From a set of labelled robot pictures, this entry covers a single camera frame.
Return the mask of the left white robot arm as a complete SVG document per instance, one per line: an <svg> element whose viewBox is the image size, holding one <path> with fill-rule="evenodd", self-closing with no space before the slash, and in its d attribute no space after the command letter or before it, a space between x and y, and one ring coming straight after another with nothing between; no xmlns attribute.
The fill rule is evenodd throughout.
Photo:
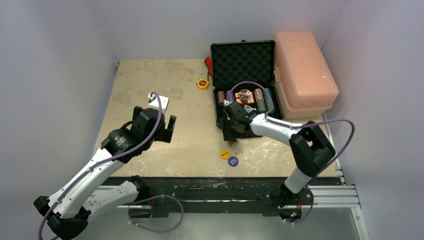
<svg viewBox="0 0 424 240"><path fill-rule="evenodd" d="M34 201L35 208L43 215L39 239L43 238L44 225L49 226L56 239L72 240L89 222L119 205L153 201L150 186L138 175L104 193L95 195L94 191L132 158L148 150L153 142L171 142L176 117L172 115L166 125L166 110L167 107L153 103L146 109L134 107L132 120L112 130L72 180L56 193L39 196Z"/></svg>

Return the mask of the brown poker chip roll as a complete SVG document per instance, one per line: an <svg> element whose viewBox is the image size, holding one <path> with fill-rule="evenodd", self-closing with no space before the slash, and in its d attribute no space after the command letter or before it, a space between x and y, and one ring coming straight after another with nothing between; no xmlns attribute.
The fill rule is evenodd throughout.
<svg viewBox="0 0 424 240"><path fill-rule="evenodd" d="M219 106L223 107L225 105L226 93L224 91L217 92L217 103Z"/></svg>

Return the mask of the red black chip roll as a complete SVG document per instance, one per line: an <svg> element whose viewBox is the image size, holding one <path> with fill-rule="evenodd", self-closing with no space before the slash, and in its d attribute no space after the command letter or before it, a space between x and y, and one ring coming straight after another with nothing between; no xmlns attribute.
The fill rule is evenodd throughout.
<svg viewBox="0 0 424 240"><path fill-rule="evenodd" d="M234 147L234 146L236 146L236 145L238 144L238 140L237 140L237 139L230 139L230 140L228 140L227 142L228 142L228 144L229 144L231 147Z"/></svg>

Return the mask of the purple poker chip roll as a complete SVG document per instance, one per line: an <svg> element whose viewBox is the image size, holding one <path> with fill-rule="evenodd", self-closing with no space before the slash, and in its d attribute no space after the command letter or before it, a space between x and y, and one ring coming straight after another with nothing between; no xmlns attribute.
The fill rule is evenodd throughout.
<svg viewBox="0 0 424 240"><path fill-rule="evenodd" d="M230 90L228 90L227 92L226 92L226 94L225 94L225 96L226 96L226 100L227 101L233 101L233 92L232 91L230 91Z"/></svg>

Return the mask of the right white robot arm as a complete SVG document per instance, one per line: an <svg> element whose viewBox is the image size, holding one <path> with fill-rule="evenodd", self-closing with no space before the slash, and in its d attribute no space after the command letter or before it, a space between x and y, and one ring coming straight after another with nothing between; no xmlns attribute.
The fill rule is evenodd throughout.
<svg viewBox="0 0 424 240"><path fill-rule="evenodd" d="M257 110L247 111L239 102L224 104L228 130L235 137L268 137L290 147L295 168L280 185L280 204L292 204L300 198L301 190L336 155L322 129L313 121L307 124L289 123L267 116Z"/></svg>

